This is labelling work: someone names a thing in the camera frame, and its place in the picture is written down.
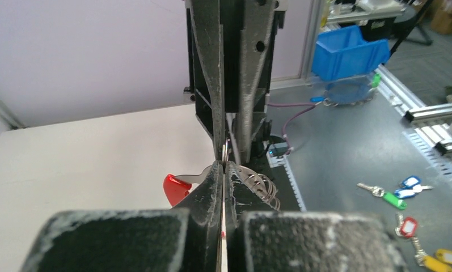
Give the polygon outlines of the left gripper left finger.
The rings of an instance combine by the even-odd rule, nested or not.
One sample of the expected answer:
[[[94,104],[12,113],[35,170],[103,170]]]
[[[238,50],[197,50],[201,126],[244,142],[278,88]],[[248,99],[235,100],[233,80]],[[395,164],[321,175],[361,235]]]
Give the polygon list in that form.
[[[51,216],[22,271],[219,271],[222,206],[188,209],[68,210]]]

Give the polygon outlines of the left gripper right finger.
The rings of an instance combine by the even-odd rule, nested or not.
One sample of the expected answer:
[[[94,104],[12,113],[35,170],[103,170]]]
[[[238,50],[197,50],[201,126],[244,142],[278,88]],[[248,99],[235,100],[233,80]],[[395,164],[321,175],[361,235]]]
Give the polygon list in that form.
[[[408,271],[398,241],[379,217],[276,211],[225,167],[229,271]]]

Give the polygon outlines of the red handled keyring holder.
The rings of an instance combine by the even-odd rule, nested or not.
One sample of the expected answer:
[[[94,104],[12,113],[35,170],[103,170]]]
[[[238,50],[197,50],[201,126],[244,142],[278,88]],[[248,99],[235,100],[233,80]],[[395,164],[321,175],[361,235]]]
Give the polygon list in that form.
[[[242,182],[259,198],[279,211],[281,202],[276,197],[277,188],[269,177],[252,169],[239,166]],[[220,161],[206,167],[199,175],[167,175],[163,191],[173,209],[188,209],[192,216],[215,214],[222,205],[224,167]]]

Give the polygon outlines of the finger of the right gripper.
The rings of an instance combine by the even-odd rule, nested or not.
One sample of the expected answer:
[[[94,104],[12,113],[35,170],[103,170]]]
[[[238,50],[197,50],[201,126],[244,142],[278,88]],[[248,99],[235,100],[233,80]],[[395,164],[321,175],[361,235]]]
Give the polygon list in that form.
[[[220,1],[186,1],[186,6],[190,10],[198,60],[211,99],[214,156],[222,161],[226,129]]]
[[[265,121],[274,42],[287,1],[225,1],[225,116],[233,158],[247,164]]]

